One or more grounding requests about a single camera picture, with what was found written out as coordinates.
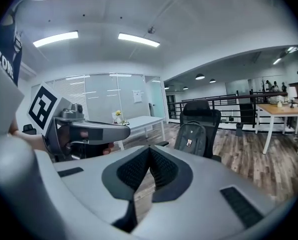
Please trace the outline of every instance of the railing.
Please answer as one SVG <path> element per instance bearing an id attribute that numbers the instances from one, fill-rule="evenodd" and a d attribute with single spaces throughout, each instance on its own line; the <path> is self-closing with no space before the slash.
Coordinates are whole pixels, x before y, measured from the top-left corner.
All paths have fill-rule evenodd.
<path id="1" fill-rule="evenodd" d="M 190 101 L 198 101 L 198 100 L 205 100 L 209 102 L 209 106 L 211 109 L 219 109 L 222 112 L 221 122 L 222 123 L 234 123 L 241 121 L 241 118 L 252 118 L 252 122 L 250 123 L 244 123 L 253 125 L 253 128 L 255 127 L 256 123 L 256 117 L 257 117 L 257 109 L 256 104 L 264 104 L 269 102 L 269 97 L 274 96 L 286 96 L 288 95 L 287 92 L 264 92 L 261 94 L 252 94 L 252 95 L 223 95 L 223 96 L 214 96 L 214 97 L 206 97 L 206 98 L 196 98 L 196 99 L 187 99 L 183 100 L 182 102 L 174 102 L 168 104 L 168 110 L 169 110 L 169 118 L 170 119 L 180 119 L 180 113 L 182 112 L 184 106 L 186 103 Z M 250 99 L 249 103 L 243 103 L 243 104 L 252 104 L 252 109 L 237 109 L 240 108 L 239 99 Z M 229 109 L 229 107 L 226 109 L 225 107 L 223 109 L 220 108 L 220 106 L 234 106 L 232 109 Z M 249 115 L 241 115 L 241 112 L 251 112 Z M 261 118 L 269 118 L 269 116 L 260 116 Z"/>

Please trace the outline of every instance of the black metal railing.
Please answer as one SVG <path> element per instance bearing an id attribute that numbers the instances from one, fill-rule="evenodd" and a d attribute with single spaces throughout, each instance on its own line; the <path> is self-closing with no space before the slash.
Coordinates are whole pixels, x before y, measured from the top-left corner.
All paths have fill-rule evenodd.
<path id="1" fill-rule="evenodd" d="M 209 106 L 211 109 L 216 109 L 218 106 L 230 106 L 230 105 L 246 105 L 250 104 L 252 105 L 252 109 L 221 109 L 222 112 L 221 116 L 221 122 L 222 123 L 234 123 L 237 122 L 234 120 L 235 118 L 252 118 L 252 120 L 249 120 L 250 122 L 244 122 L 244 124 L 253 125 L 253 128 L 256 124 L 256 118 L 257 118 L 257 104 L 265 104 L 269 102 L 270 97 L 274 96 L 287 96 L 287 92 L 261 92 L 259 94 L 253 92 L 251 95 L 238 95 L 238 92 L 236 95 L 222 95 L 222 96 L 213 96 L 213 97 L 206 97 L 206 98 L 195 98 L 195 99 L 186 99 L 182 102 L 174 102 L 174 103 L 168 103 L 168 110 L 169 110 L 169 118 L 179 120 L 180 119 L 180 113 L 182 112 L 184 106 L 186 103 L 191 101 L 198 101 L 198 100 L 205 100 L 208 101 Z M 239 99 L 250 99 L 249 103 L 239 103 Z M 223 112 L 232 112 L 232 115 L 226 115 L 223 114 Z M 244 115 L 236 115 L 234 112 L 242 112 Z M 269 116 L 260 116 L 260 118 L 269 118 Z"/>

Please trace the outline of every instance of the person's hand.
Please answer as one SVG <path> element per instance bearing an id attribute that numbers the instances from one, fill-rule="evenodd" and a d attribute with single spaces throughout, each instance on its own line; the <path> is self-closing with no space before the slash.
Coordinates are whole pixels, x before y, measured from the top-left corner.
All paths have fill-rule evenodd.
<path id="1" fill-rule="evenodd" d="M 88 132 L 87 131 L 81 131 L 80 133 L 81 137 L 86 139 L 88 138 Z M 69 141 L 70 141 L 70 132 L 69 132 L 69 126 L 63 125 L 58 129 L 58 136 L 59 136 L 59 144 L 60 147 L 63 148 Z M 109 143 L 108 148 L 103 150 L 103 154 L 108 155 L 111 153 L 111 149 L 114 147 L 114 143 Z"/>

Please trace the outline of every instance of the black and white square marker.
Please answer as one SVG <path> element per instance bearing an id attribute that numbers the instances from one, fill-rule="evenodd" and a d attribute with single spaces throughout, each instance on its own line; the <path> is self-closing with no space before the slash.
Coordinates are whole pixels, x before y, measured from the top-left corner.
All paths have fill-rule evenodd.
<path id="1" fill-rule="evenodd" d="M 56 101 L 57 98 L 43 86 L 41 86 L 38 93 L 34 97 L 33 103 L 28 113 L 42 130 L 45 127 L 45 124 Z"/>

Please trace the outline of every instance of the paper on wall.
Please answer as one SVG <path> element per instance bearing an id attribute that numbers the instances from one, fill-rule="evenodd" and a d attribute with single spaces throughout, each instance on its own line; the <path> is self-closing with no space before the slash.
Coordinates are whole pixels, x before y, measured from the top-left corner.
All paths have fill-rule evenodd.
<path id="1" fill-rule="evenodd" d="M 134 103 L 142 102 L 142 96 L 140 90 L 133 90 L 133 100 Z"/>

